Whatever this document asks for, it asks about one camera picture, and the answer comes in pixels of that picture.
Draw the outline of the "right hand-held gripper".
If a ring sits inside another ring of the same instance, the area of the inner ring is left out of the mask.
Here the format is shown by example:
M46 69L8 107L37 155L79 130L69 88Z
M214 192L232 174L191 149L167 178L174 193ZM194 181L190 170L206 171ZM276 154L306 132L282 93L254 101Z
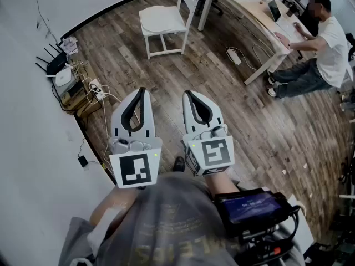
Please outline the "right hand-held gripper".
M197 91L185 90L182 97L186 132L185 162L194 176L226 171L235 163L233 137L227 134L219 106ZM202 128L209 131L196 132Z

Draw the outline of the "small black box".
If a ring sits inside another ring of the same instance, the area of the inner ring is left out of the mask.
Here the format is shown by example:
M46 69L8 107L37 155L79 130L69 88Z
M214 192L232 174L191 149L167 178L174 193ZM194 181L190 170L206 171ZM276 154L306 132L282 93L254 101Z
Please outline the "small black box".
M72 98L78 91L80 91L83 87L83 83L77 82L75 83L69 90L68 94Z

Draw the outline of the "white flat router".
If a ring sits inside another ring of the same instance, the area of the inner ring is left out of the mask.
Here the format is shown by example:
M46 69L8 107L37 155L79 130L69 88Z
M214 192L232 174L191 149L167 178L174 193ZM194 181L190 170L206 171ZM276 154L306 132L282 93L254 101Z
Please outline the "white flat router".
M71 65L65 63L64 68L58 73L56 73L56 75L46 75L46 77L54 79L56 86L60 87L67 83L70 83L72 79L72 69L73 67Z

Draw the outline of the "light wooden table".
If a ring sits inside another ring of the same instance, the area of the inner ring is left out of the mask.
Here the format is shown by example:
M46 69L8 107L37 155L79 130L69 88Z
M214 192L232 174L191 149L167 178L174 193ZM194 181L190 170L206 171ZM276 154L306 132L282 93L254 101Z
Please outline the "light wooden table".
M245 85L249 85L257 79L262 73L268 71L270 73L277 70L278 66L283 62L285 57L292 53L287 49L280 40L275 36L275 33L281 33L281 28L274 22L268 8L268 2L272 0L227 0L234 9L239 11L243 17L246 17L264 36L270 41L273 46L271 57L261 65L248 79L245 80ZM288 8L280 1L275 0L281 15L288 19L291 23L299 22L299 19L292 15L287 16ZM200 16L198 30L203 31L207 16L209 15L212 0L206 0Z

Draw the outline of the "silver laptop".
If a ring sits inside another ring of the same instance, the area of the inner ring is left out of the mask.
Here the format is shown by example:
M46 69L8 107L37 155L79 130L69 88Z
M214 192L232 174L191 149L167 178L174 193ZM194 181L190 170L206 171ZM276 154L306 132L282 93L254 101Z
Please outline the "silver laptop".
M296 30L294 24L281 15L275 0L268 2L268 8L274 22L281 28L281 34L287 37L291 42L304 41L303 36Z

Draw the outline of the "black screen device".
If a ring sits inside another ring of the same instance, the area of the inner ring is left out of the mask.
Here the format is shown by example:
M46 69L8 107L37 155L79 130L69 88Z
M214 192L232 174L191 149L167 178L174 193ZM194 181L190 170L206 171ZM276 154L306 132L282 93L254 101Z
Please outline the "black screen device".
M290 256L301 207L282 193L261 188L224 193L214 204L227 235L242 247L234 257L238 266L276 266Z

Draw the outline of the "white long power strip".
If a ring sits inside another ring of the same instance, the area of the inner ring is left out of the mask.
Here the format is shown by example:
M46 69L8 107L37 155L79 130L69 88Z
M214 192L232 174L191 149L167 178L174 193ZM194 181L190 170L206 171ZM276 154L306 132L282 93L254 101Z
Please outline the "white long power strip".
M235 49L234 47L226 47L226 54L228 58L235 64L235 65L240 65L242 63L241 59L237 55L238 49Z

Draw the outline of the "person's grey shirt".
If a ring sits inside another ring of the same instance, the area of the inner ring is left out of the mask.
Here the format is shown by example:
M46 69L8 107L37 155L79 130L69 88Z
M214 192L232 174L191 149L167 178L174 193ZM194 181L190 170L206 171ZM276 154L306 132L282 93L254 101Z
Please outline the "person's grey shirt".
M58 266L238 266L242 249L227 235L206 182L183 172L162 175L140 190L117 228L121 207L108 209L94 226L74 217ZM305 266L297 243L276 266Z

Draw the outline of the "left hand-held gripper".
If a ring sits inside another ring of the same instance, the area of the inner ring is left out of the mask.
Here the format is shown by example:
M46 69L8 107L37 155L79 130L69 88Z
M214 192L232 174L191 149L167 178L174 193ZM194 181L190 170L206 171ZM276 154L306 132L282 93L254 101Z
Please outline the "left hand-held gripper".
M139 125L132 127L130 121L137 104ZM145 87L136 89L125 97L111 116L114 136L131 136L137 132L140 139L124 139L112 136L109 139L112 154L109 156L116 184L119 188L154 185L157 182L162 139L155 137L155 122L150 93Z

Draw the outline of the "black office chair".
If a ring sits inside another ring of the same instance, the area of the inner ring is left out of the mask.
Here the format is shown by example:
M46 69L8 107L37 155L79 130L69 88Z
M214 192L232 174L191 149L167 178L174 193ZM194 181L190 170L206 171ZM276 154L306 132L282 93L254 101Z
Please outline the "black office chair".
M195 15L200 16L206 0L199 0L196 6ZM224 14L223 10L217 5L218 0L212 0L211 6L218 10L218 15L222 16Z

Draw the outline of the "black router with antennas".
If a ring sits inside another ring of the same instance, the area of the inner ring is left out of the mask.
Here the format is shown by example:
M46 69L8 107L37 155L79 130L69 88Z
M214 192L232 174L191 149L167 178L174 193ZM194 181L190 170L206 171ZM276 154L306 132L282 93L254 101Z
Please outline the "black router with antennas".
M60 72L64 67L66 67L66 63L68 62L67 53L60 47L59 44L55 44L56 47L49 44L57 53L57 56L53 56L46 48L44 50L53 58L51 62L48 62L40 57L36 57L36 59L45 62L46 68L43 68L40 64L35 62L35 64L40 67L47 75L56 75Z

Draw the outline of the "white power strip with plugs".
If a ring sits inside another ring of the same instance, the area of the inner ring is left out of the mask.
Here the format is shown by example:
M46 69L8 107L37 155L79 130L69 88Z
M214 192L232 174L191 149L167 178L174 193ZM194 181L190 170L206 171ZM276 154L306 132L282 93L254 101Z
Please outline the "white power strip with plugs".
M102 89L102 85L98 82L97 79L93 79L89 83L89 90L95 95L97 100L101 100L105 97L105 92Z

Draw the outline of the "crumpled white paper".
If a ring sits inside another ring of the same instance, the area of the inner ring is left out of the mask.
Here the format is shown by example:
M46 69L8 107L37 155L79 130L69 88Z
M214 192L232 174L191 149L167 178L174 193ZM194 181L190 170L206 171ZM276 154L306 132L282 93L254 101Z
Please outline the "crumpled white paper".
M68 55L72 55L78 52L77 39L75 37L68 37L63 39L60 47Z

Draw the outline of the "person's right forearm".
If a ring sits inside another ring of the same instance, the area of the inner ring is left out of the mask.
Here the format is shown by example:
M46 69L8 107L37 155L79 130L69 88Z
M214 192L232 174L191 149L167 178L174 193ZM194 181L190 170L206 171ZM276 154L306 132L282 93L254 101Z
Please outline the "person's right forearm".
M215 198L218 194L235 193L239 191L226 172L218 172L207 175L205 176L205 181L212 198Z

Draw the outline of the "brown cardboard box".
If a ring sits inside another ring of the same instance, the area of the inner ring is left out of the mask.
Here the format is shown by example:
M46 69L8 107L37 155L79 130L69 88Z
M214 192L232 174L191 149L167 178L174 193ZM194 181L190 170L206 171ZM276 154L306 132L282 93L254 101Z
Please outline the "brown cardboard box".
M77 60L69 65L73 67L72 79L70 83L57 88L59 102L61 108L66 113L76 115L80 118L86 118L88 115L102 107L103 98L101 100L97 100L95 95L89 90L89 83L93 79L97 79L99 82L99 79L96 77L92 66L87 60ZM77 82L83 83L83 87L71 98L68 94L68 90ZM105 97L107 97L109 95L109 88L106 85L101 85L103 91L105 92Z

